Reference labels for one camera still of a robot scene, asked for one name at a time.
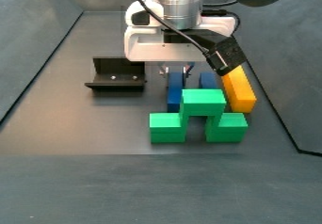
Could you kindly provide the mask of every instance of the toy block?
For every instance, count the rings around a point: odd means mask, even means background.
[[[152,113],[149,114],[150,133],[184,133],[180,116],[177,113]]]
[[[183,73],[168,73],[167,112],[177,113],[183,96]]]
[[[241,66],[221,77],[232,112],[249,113],[256,97]]]
[[[150,143],[183,143],[185,129],[181,127],[179,114],[149,114]]]
[[[184,89],[180,105],[181,120],[188,116],[221,116],[225,97],[220,89]]]
[[[224,113],[219,124],[213,124],[213,117],[205,122],[207,142],[240,142],[247,132],[247,120],[241,113]]]
[[[150,143],[184,143],[185,141],[185,134],[183,133],[150,133]]]
[[[217,88],[213,72],[201,72],[199,77],[199,88]]]

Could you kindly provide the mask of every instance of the stacked blocks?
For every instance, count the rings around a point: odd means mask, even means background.
[[[208,142],[241,141],[247,123],[244,115],[224,113],[225,97],[220,89],[183,89],[179,113],[149,114],[152,143],[184,142],[189,116],[207,116]]]

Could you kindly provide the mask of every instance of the black cable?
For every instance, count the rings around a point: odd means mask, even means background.
[[[196,48],[200,50],[200,52],[203,53],[204,57],[208,58],[208,54],[207,54],[207,49],[204,49],[201,47],[201,45],[193,41],[191,38],[188,38],[184,33],[177,30],[172,25],[169,25],[158,16],[157,14],[145,6],[144,2],[141,0],[137,0],[140,5],[142,6],[144,10],[146,11],[146,13],[156,19],[156,21],[164,25],[169,30],[172,30],[177,35],[180,35],[183,38],[185,38],[195,46]]]
[[[219,3],[219,4],[203,4],[203,7],[205,7],[205,8],[219,8],[219,7],[231,6],[236,3],[237,3],[237,1],[235,0],[235,1]]]

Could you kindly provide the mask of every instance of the blue block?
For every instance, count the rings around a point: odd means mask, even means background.
[[[217,88],[213,72],[201,72],[199,78],[199,88]]]
[[[183,96],[183,73],[168,73],[167,112],[177,113]]]

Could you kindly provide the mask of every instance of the black metal bracket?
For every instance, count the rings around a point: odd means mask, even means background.
[[[85,87],[98,90],[110,88],[144,88],[144,62],[130,62],[125,57],[93,57],[96,77]]]

